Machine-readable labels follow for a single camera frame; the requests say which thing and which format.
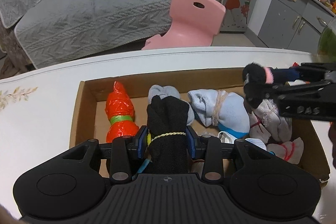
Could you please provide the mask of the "black sock bundle yellow band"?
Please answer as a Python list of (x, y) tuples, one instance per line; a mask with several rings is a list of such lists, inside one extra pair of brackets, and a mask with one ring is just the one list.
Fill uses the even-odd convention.
[(154, 96), (147, 106), (147, 127), (151, 135), (148, 147), (151, 163), (146, 171), (153, 174), (188, 172), (186, 128), (189, 106), (168, 96)]

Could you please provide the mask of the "orange plastic bundle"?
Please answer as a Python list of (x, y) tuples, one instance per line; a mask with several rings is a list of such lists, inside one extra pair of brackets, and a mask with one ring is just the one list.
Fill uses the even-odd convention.
[(123, 84), (115, 81), (113, 91), (108, 94), (105, 104), (105, 113), (110, 128), (106, 135), (106, 142), (112, 143), (121, 136), (135, 136), (139, 127), (135, 124), (134, 106)]

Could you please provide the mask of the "white sock bundle blue trim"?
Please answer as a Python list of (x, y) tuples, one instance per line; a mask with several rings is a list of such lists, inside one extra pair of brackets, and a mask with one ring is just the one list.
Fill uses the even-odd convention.
[(188, 98), (205, 127), (217, 127), (237, 139), (249, 134), (249, 116), (242, 96), (224, 90), (198, 89), (189, 91)]

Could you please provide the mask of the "white sock bundle pink band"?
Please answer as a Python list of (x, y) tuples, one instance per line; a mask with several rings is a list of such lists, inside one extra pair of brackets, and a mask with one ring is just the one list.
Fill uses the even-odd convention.
[(282, 144), (268, 144), (266, 150), (291, 164), (298, 165), (303, 154), (304, 143), (301, 138), (297, 138)]

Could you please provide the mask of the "white grey sock bundle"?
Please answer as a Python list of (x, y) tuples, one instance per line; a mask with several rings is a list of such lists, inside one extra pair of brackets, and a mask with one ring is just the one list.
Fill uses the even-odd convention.
[(248, 116), (251, 138), (260, 139), (264, 144), (267, 144), (270, 138), (278, 143), (291, 140), (292, 119), (280, 116), (272, 100), (263, 100), (258, 108), (248, 113)]

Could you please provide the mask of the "black fuzzy sock pink cuff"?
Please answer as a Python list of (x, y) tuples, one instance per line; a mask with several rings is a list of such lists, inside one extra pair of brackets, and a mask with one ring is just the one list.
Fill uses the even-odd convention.
[(249, 105), (256, 109), (265, 98), (264, 88), (273, 85), (284, 85), (287, 82), (299, 79), (299, 72), (294, 68), (274, 69), (250, 63), (243, 69), (245, 99)]

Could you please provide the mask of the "glass fish bowl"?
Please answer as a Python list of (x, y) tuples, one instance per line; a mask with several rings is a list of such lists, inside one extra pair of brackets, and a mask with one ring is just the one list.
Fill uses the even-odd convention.
[(336, 61), (336, 18), (333, 18), (319, 38), (317, 54), (314, 61), (320, 63), (335, 63)]

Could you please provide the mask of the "brown cardboard box tray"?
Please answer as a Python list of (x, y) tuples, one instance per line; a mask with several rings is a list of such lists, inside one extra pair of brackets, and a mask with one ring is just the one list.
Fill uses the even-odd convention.
[(151, 159), (157, 174), (183, 174), (189, 170), (187, 128), (193, 120), (191, 104), (175, 96), (149, 95), (154, 86), (171, 86), (179, 92), (214, 92), (210, 125), (224, 117), (226, 132), (237, 140), (247, 140), (253, 125), (245, 109), (246, 98), (236, 93), (243, 86), (240, 68), (204, 69), (183, 72), (151, 73), (85, 81), (80, 84), (72, 121), (70, 145), (88, 139), (116, 147), (110, 154), (114, 174), (130, 179), (135, 174), (123, 139), (135, 137), (147, 127), (145, 151), (135, 157), (137, 165)]

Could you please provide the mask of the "grey shelf cabinet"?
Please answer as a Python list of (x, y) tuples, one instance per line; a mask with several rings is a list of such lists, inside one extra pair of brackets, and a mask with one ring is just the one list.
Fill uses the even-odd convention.
[(315, 54), (321, 33), (333, 17), (320, 0), (272, 0), (258, 38), (270, 48)]

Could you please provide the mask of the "pink plastic child chair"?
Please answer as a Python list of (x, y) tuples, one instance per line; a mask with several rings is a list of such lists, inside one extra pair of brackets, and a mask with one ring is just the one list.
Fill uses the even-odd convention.
[(171, 26), (146, 40), (143, 50), (209, 47), (219, 34), (226, 8), (216, 0), (171, 0)]

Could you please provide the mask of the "grey covered sofa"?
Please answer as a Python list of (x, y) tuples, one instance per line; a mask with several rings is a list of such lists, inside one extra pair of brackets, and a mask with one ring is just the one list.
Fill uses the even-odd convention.
[(1, 0), (1, 50), (21, 72), (95, 55), (167, 32), (170, 4), (171, 0)]

